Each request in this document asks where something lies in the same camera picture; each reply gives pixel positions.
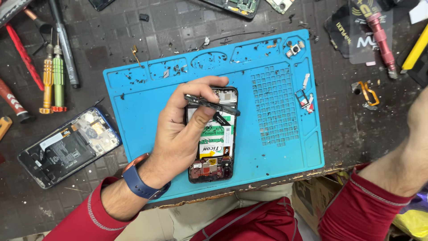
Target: phone frame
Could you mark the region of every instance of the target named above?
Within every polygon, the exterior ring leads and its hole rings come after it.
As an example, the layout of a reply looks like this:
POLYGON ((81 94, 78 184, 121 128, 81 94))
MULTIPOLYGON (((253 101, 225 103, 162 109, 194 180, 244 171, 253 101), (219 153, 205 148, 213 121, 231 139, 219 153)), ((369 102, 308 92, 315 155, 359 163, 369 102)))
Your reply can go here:
MULTIPOLYGON (((237 88, 232 87, 232 86, 226 86, 226 87, 211 87, 211 89, 212 90, 223 90, 223 91, 228 91, 228 90, 236 91, 236 107, 235 108, 238 109, 239 93, 238 93, 238 89, 237 88)), ((187 107, 188 106, 189 105, 187 105, 184 108, 184 124, 185 125, 187 125, 187 119, 188 119, 188 115, 187 115, 187 109, 188 109, 187 107)), ((232 178, 233 172, 234 172, 233 168, 234 168, 234 163, 235 163, 236 125, 237 125, 237 118, 235 116, 235 124, 233 126, 233 147, 232 147, 232 154, 233 155, 232 155, 231 160, 230 160, 230 166, 229 166, 230 175, 229 175, 229 177, 227 177, 227 178, 219 178, 219 179, 216 179, 216 180, 202 180, 202 181, 196 181, 195 182, 195 178, 191 178, 190 167, 189 167, 187 169, 187 175, 188 175, 190 183, 198 184, 198 183, 205 183, 205 182, 212 182, 212 181, 224 181, 224 180, 229 180, 229 179, 232 178)))
POLYGON ((55 184, 58 184, 60 181, 66 179, 67 177, 69 177, 70 175, 74 174, 75 172, 81 170, 83 167, 87 166, 88 164, 92 163, 93 161, 97 160, 98 158, 104 156, 105 154, 109 153, 110 151, 114 150, 115 148, 117 148, 118 146, 120 146, 122 144, 122 139, 120 138, 120 136, 117 134, 117 132, 112 128, 112 126, 110 125, 110 123, 107 121, 105 115, 100 111, 100 109, 96 108, 96 107, 90 107, 86 110, 84 110, 83 112, 81 112, 80 114, 76 115, 74 118, 70 119, 69 121, 65 122, 63 125, 61 125, 60 127, 56 128, 54 131, 52 131, 51 133, 49 133, 48 135, 46 135, 45 137, 43 137, 42 139, 36 141, 35 143, 33 143, 32 145, 30 145, 29 147, 23 149, 19 154, 18 154, 18 161, 19 163, 26 169, 26 171, 34 178, 34 180, 36 181, 36 183, 43 189, 48 189, 51 188, 53 186, 55 186, 55 184), (96 110, 100 113, 101 118, 103 118, 103 120, 105 121, 105 123, 107 123, 108 127, 113 131, 112 133, 115 135, 115 137, 119 140, 119 142, 117 143, 117 145, 115 147, 113 147, 110 150, 107 150, 104 154, 98 156, 98 157, 94 157, 84 163, 82 163, 80 166, 78 166, 75 170, 71 171, 70 173, 67 173, 66 175, 58 178, 55 181, 47 181, 47 180, 43 180, 40 179, 40 177, 43 178, 47 178, 47 175, 43 172, 43 171, 38 171, 38 173, 40 173, 40 176, 36 177, 33 173, 35 173, 36 169, 30 170, 32 168, 34 168, 34 166, 37 166, 36 164, 34 165, 30 165, 31 162, 34 163, 34 160, 32 159, 32 157, 28 154, 28 150, 33 148, 36 145, 39 145, 42 141, 52 137, 53 135, 57 134, 58 131, 60 131, 62 128, 66 127, 67 125, 69 125, 72 121, 76 120, 77 118, 79 118, 83 113, 85 113, 88 110, 96 110))

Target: wristwatch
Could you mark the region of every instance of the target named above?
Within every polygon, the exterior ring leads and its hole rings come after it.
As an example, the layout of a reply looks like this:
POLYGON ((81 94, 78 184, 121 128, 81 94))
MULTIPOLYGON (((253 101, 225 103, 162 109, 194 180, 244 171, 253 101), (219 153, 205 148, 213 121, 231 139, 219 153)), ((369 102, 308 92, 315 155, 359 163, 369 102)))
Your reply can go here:
POLYGON ((122 171, 122 177, 125 179, 126 184, 128 185, 131 191, 142 198, 148 200, 154 200, 160 198, 166 191, 168 191, 171 186, 171 182, 168 182, 161 189, 155 189, 147 186, 138 175, 136 165, 147 159, 149 157, 148 153, 144 153, 143 155, 135 158, 132 162, 128 163, 126 167, 122 171))

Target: dirty desk surface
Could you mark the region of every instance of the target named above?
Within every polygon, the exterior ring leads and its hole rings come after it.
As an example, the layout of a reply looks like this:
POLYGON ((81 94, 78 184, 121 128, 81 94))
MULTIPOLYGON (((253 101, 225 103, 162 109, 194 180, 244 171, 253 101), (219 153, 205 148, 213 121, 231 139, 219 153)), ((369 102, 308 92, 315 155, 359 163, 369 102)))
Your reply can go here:
MULTIPOLYGON (((317 83, 318 108, 324 146, 325 167, 313 171, 273 178, 251 184, 251 188, 307 179, 336 172, 381 157, 395 148, 407 135, 407 111, 421 91, 407 75, 390 81, 380 58, 377 65, 352 65, 329 43, 324 21, 347 0, 298 0, 284 14, 278 14, 262 1, 257 15, 247 22, 196 0, 117 0, 101 12, 87 0, 60 0, 70 45, 81 81, 81 89, 65 85, 65 103, 69 111, 52 115, 38 113, 43 94, 28 74, 5 28, 0 29, 0 76, 20 103, 37 117, 34 123, 19 124, 13 110, 0 101, 1 116, 8 115, 13 125, 0 142, 6 162, 0 165, 0 240, 22 237, 53 229, 73 211, 100 181, 120 172, 128 163, 123 147, 88 165, 48 190, 41 189, 17 161, 17 153, 48 134, 55 127, 106 97, 97 106, 115 125, 102 71, 132 64, 131 47, 138 48, 140 61, 175 55, 199 47, 206 36, 215 39, 232 34, 270 31, 284 33, 301 29, 299 20, 308 23, 314 75, 317 83), (149 22, 140 21, 140 13, 149 14, 149 22), (295 14, 290 23, 289 15, 295 14), (380 100, 378 111, 361 105, 362 95, 351 91, 356 81, 380 79, 380 87, 371 86, 380 100)), ((53 22, 46 1, 36 1, 34 12, 53 22)), ((29 53, 43 42, 34 23, 20 13, 10 22, 29 53)), ((408 18, 394 25, 392 51, 400 57, 403 49, 425 23, 410 26, 408 18)), ((260 34, 234 36, 228 41, 241 42, 259 38, 260 34)), ((207 48, 222 45, 210 43, 207 48)), ((39 73, 43 72, 44 51, 32 56, 39 73)), ((248 190, 248 185, 200 193, 180 199, 157 202, 156 205, 178 204, 230 195, 235 190, 248 190)))

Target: blue watch strap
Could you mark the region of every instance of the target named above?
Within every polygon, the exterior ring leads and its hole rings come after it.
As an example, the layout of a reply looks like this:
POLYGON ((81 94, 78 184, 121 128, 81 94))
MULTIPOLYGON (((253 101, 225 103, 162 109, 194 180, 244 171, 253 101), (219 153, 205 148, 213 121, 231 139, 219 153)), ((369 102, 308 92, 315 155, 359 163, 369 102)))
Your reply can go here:
POLYGON ((171 182, 168 182, 161 189, 155 189, 147 186, 141 180, 135 166, 131 166, 122 174, 122 176, 125 179, 129 189, 135 193, 135 195, 149 200, 160 198, 171 186, 171 182))

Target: sim card tray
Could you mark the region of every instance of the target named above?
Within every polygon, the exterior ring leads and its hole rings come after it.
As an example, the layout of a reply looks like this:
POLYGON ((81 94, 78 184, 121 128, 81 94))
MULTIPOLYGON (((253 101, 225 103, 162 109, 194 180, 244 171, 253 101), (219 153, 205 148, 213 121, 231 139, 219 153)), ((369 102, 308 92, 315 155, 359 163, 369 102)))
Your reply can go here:
POLYGON ((305 107, 307 107, 308 105, 311 104, 311 103, 309 103, 308 97, 306 97, 306 94, 303 91, 303 89, 298 90, 296 93, 294 93, 294 95, 296 96, 297 100, 299 101, 299 105, 302 109, 304 109, 305 107))

